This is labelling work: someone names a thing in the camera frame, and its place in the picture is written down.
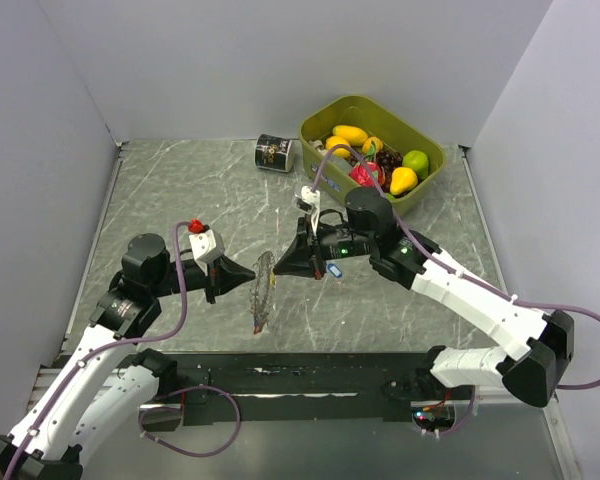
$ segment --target yellow mango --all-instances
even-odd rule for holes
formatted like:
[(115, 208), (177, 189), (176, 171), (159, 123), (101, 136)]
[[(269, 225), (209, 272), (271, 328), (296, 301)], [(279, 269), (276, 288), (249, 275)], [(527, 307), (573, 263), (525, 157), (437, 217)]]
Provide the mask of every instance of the yellow mango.
[(336, 125), (333, 127), (332, 132), (336, 137), (344, 138), (350, 145), (354, 147), (361, 147), (364, 142), (367, 141), (369, 135), (367, 132), (358, 127), (352, 127), (350, 125)]
[[(331, 150), (331, 148), (335, 147), (336, 145), (351, 146), (351, 144), (342, 137), (337, 137), (334, 135), (333, 137), (327, 138), (327, 142), (325, 144), (327, 150)], [(335, 152), (333, 152), (333, 154), (342, 158), (349, 158), (351, 156), (351, 152), (349, 152), (349, 150), (345, 150), (344, 148), (338, 148)]]
[(364, 153), (365, 155), (369, 153), (369, 150), (371, 150), (372, 143), (376, 145), (376, 152), (379, 152), (380, 150), (382, 150), (382, 147), (384, 147), (384, 143), (382, 143), (382, 140), (380, 140), (378, 137), (369, 137), (367, 138), (367, 141), (364, 142), (364, 145), (362, 145), (362, 153)]
[(398, 167), (391, 176), (391, 186), (389, 192), (391, 195), (401, 195), (404, 192), (413, 190), (418, 185), (418, 176), (411, 168)]

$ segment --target green plastic bin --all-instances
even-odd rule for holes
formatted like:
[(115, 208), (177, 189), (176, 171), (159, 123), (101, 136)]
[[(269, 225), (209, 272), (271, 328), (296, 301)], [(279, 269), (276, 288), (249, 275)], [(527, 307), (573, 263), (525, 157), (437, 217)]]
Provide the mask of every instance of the green plastic bin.
[[(352, 125), (362, 128), (369, 135), (382, 140), (385, 148), (406, 155), (411, 150), (421, 150), (429, 156), (429, 176), (406, 196), (391, 200), (393, 207), (404, 215), (429, 191), (433, 179), (446, 164), (440, 146), (423, 135), (404, 120), (378, 105), (370, 98), (349, 95), (342, 97), (307, 118), (300, 127), (303, 163), (309, 177), (316, 178), (323, 157), (309, 142), (321, 140), (326, 143), (336, 125)], [(359, 186), (335, 165), (328, 163), (324, 169), (320, 188), (344, 205), (345, 195)]]

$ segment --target white bracket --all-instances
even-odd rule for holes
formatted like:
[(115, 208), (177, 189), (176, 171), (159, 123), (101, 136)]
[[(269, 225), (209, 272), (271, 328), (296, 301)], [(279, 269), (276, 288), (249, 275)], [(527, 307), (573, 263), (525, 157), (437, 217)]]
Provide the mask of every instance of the white bracket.
[(311, 218), (311, 229), (314, 235), (318, 233), (318, 221), (320, 220), (320, 191), (311, 191), (311, 187), (305, 185), (300, 190), (300, 200), (306, 205), (309, 205), (310, 218)]
[(433, 362), (431, 374), (447, 388), (460, 385), (503, 388), (502, 375), (496, 367), (507, 358), (502, 347), (445, 348)]
[(207, 266), (224, 254), (222, 237), (215, 230), (209, 229), (189, 235), (189, 243), (196, 264), (207, 275)]
[(498, 297), (467, 280), (472, 275), (446, 251), (435, 253), (445, 264), (460, 271), (449, 274), (432, 260), (424, 263), (425, 273), (416, 275), (411, 289), (450, 308), (489, 335), (514, 360), (530, 351), (530, 338), (538, 339), (547, 326), (545, 314), (535, 308), (524, 308)]

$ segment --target tin can label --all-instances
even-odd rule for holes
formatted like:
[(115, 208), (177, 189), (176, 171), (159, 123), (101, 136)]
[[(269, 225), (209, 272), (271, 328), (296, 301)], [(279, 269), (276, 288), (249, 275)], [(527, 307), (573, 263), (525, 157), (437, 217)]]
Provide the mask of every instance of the tin can label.
[(262, 134), (256, 143), (256, 167), (288, 172), (293, 140)]

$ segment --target plastic fruit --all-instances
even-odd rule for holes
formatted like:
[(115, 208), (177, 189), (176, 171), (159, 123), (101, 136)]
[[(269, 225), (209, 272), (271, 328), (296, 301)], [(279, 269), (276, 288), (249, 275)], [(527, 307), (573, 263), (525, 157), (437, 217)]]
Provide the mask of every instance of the plastic fruit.
[(382, 143), (382, 140), (380, 140), (378, 137), (369, 137), (367, 138), (367, 141), (364, 142), (364, 145), (362, 145), (362, 153), (364, 153), (365, 155), (369, 153), (369, 150), (371, 150), (372, 143), (374, 143), (376, 146), (376, 152), (379, 152), (380, 150), (382, 150), (382, 147), (384, 147), (384, 143)]
[(416, 172), (419, 181), (429, 176), (429, 157), (420, 150), (411, 150), (407, 153), (402, 159), (402, 166)]
[(367, 132), (361, 128), (351, 127), (349, 125), (336, 125), (333, 127), (333, 134), (336, 137), (344, 138), (354, 147), (361, 147), (364, 145), (364, 142), (367, 141), (367, 138), (369, 138)]
[(376, 163), (383, 167), (385, 171), (387, 169), (393, 170), (394, 168), (402, 166), (402, 155), (387, 150), (381, 150), (376, 154)]
[[(382, 185), (384, 183), (384, 172), (382, 171), (382, 169), (373, 162), (369, 162), (368, 165), (369, 168), (371, 168), (371, 171), (373, 172), (373, 176), (376, 177), (378, 183)], [(353, 170), (351, 170), (349, 176), (363, 187), (373, 187), (373, 180), (371, 180), (371, 177), (369, 177), (367, 170), (362, 165), (356, 165), (355, 167), (353, 167)]]
[(397, 196), (405, 192), (413, 190), (418, 185), (418, 176), (411, 168), (398, 167), (391, 175), (391, 187), (389, 192), (391, 195)]
[[(333, 137), (327, 138), (327, 143), (325, 145), (327, 150), (331, 150), (336, 145), (351, 146), (351, 144), (342, 137), (333, 136)], [(344, 148), (338, 148), (335, 152), (333, 152), (333, 154), (337, 155), (338, 157), (342, 157), (342, 158), (349, 158), (351, 156), (351, 152), (349, 152), (349, 150), (345, 150)]]

